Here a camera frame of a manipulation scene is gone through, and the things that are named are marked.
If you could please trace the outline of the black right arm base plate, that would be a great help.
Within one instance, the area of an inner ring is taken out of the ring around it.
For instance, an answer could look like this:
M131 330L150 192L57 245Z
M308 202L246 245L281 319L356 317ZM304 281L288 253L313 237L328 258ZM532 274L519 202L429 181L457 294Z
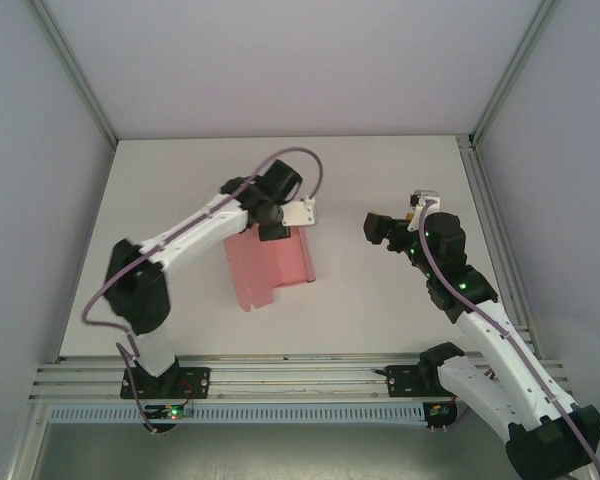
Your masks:
M391 398L428 397L429 390L416 365L388 365L384 369Z

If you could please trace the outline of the pink cloth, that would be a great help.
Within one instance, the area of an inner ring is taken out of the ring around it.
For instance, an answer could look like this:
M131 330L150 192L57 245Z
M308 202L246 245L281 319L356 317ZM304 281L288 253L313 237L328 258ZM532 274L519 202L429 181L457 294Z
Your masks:
M250 312L274 302L274 291L316 280L304 227L289 238L261 241L256 228L232 235L224 248L239 307Z

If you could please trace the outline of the aluminium arm base rail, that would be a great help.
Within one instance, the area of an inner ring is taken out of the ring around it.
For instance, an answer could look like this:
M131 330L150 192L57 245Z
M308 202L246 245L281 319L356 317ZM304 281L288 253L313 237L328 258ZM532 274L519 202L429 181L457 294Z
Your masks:
M414 365L416 354L183 356L184 367L207 367L209 402L382 401L389 365ZM73 357L38 367L29 398L60 403L119 399L119 357Z

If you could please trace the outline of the aluminium frame post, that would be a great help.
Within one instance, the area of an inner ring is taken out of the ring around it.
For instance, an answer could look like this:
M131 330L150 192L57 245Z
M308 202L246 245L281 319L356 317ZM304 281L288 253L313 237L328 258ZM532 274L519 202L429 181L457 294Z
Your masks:
M109 121L101 102L92 89L68 39L62 32L58 20L53 14L47 0L24 0L24 2L38 22L43 35L49 42L52 51L56 55L97 129L110 148L115 151L119 144L119 137Z
M486 139L562 0L539 0L469 138L474 149Z
M5 480L32 480L44 440L50 415L45 403L26 406L25 417L19 427Z

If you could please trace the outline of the circuit board with green light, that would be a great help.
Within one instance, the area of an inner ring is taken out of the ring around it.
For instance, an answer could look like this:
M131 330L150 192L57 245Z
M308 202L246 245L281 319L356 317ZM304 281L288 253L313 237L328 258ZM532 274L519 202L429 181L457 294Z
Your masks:
M181 420L190 418L193 412L191 404L149 404L144 407L149 420Z

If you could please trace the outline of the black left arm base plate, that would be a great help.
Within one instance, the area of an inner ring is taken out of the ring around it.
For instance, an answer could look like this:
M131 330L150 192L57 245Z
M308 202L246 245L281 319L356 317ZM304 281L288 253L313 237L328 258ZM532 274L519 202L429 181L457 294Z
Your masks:
M153 377L140 367L131 373L140 400L206 399L211 370L207 367L174 365L159 377Z

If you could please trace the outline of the aluminium table side rail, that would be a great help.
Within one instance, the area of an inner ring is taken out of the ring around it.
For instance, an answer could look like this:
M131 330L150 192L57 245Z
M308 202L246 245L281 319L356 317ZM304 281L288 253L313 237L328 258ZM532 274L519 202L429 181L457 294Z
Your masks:
M527 295L486 168L470 135L457 135L456 143L494 266L500 297L509 316L527 329L533 351L542 359Z

